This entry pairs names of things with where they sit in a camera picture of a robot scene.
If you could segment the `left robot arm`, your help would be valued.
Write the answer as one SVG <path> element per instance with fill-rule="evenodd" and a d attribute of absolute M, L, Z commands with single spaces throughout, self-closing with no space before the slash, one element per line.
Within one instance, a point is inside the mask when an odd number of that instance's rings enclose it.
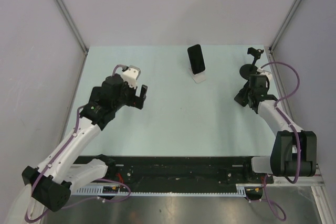
<path fill-rule="evenodd" d="M 69 175 L 68 171 L 123 106 L 143 109 L 147 86 L 143 85 L 140 95 L 136 95 L 139 76 L 139 69 L 129 68 L 93 87 L 88 103 L 78 108 L 75 126 L 68 136 L 36 168 L 24 169 L 24 184 L 32 186 L 32 197 L 48 210 L 59 211 L 75 190 L 94 180 L 110 182 L 115 178 L 116 169 L 99 157 L 81 167 L 75 175 Z"/>

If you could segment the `left aluminium frame post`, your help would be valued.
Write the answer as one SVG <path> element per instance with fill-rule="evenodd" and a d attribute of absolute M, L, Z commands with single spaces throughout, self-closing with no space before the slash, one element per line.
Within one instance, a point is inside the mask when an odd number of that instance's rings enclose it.
<path fill-rule="evenodd" d="M 66 25 L 68 26 L 68 28 L 70 29 L 72 35 L 75 38 L 75 41 L 77 42 L 78 46 L 80 47 L 81 51 L 84 53 L 84 55 L 86 56 L 88 54 L 89 48 L 86 45 L 86 43 L 84 42 L 84 39 L 82 37 L 82 35 L 80 34 L 80 31 L 68 9 L 68 7 L 66 6 L 66 3 L 64 2 L 64 0 L 54 0 L 61 16 L 64 18 Z"/>

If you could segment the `black round-base phone stand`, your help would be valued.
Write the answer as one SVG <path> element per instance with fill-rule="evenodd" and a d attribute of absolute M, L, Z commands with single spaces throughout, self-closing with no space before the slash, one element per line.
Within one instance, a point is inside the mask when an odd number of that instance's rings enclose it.
<path fill-rule="evenodd" d="M 241 66 L 239 74 L 242 78 L 248 80 L 250 75 L 257 73 L 258 67 L 256 66 L 256 62 L 261 58 L 263 53 L 263 49 L 255 49 L 253 47 L 249 47 L 247 49 L 247 54 L 253 56 L 254 59 L 251 64 Z"/>

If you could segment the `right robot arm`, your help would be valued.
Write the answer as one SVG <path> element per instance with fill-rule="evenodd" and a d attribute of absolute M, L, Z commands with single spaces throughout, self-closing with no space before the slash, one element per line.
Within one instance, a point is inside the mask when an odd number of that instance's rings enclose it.
<path fill-rule="evenodd" d="M 261 174 L 277 177 L 312 177 L 317 166 L 317 136 L 298 126 L 278 106 L 277 98 L 268 94 L 270 82 L 264 74 L 251 74 L 234 100 L 241 106 L 249 106 L 270 127 L 275 135 L 269 156 L 255 156 L 251 164 L 242 169 L 243 179 L 254 183 Z"/>

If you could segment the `black phone on white stand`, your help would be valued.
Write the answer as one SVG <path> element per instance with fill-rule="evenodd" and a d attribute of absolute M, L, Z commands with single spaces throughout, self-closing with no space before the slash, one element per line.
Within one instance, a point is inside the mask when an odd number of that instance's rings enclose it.
<path fill-rule="evenodd" d="M 205 71 L 205 62 L 200 44 L 193 45 L 187 49 L 191 70 L 194 75 Z"/>

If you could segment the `white phone stand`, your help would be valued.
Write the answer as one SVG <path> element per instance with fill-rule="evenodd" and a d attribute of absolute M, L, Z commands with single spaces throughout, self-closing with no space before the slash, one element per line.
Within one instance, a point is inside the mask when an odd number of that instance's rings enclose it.
<path fill-rule="evenodd" d="M 192 77 L 195 83 L 201 83 L 206 80 L 206 71 L 200 72 L 198 74 L 194 74 L 192 72 L 191 66 L 189 66 L 189 72 L 190 72 L 190 76 Z"/>

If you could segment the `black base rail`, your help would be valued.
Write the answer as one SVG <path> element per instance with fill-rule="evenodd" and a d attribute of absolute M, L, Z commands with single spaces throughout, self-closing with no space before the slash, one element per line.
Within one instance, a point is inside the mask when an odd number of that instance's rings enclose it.
<path fill-rule="evenodd" d="M 236 185 L 261 184 L 251 157 L 131 157 L 105 156 L 105 179 L 123 181 L 134 193 L 235 193 Z"/>

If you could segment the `aluminium frame post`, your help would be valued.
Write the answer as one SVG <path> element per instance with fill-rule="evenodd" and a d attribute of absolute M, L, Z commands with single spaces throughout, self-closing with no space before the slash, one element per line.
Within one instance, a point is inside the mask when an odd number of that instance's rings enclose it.
<path fill-rule="evenodd" d="M 269 45 L 268 49 L 270 52 L 273 52 L 278 43 L 280 42 L 282 36 L 284 35 L 284 33 L 286 32 L 287 27 L 289 26 L 289 24 L 291 23 L 292 19 L 294 18 L 294 15 L 296 14 L 297 10 L 299 9 L 301 3 L 303 0 L 293 0 L 283 22 L 280 25 L 280 28 L 278 29 L 275 37 L 273 38 L 271 44 Z"/>
<path fill-rule="evenodd" d="M 84 42 L 84 39 L 82 37 L 82 35 L 80 34 L 80 31 L 68 9 L 68 7 L 66 6 L 66 3 L 64 2 L 64 0 L 54 0 L 61 16 L 64 18 L 66 25 L 68 26 L 68 28 L 70 29 L 72 35 L 75 38 L 75 41 L 77 42 L 78 46 L 80 47 L 81 51 L 84 53 L 84 55 L 86 56 L 88 54 L 89 48 L 86 45 L 86 43 Z"/>

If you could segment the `right aluminium frame post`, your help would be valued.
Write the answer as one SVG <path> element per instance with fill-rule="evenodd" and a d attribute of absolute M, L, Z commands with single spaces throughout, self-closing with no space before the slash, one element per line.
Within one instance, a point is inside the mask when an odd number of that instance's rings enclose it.
<path fill-rule="evenodd" d="M 301 3 L 303 0 L 293 0 L 283 22 L 280 25 L 280 28 L 278 29 L 275 37 L 273 38 L 271 44 L 269 45 L 268 49 L 270 52 L 273 52 L 278 43 L 280 42 L 282 36 L 284 35 L 284 33 L 286 32 L 287 27 L 289 26 L 289 24 L 291 23 L 292 19 L 294 18 L 294 15 L 296 14 L 297 10 L 299 9 Z"/>

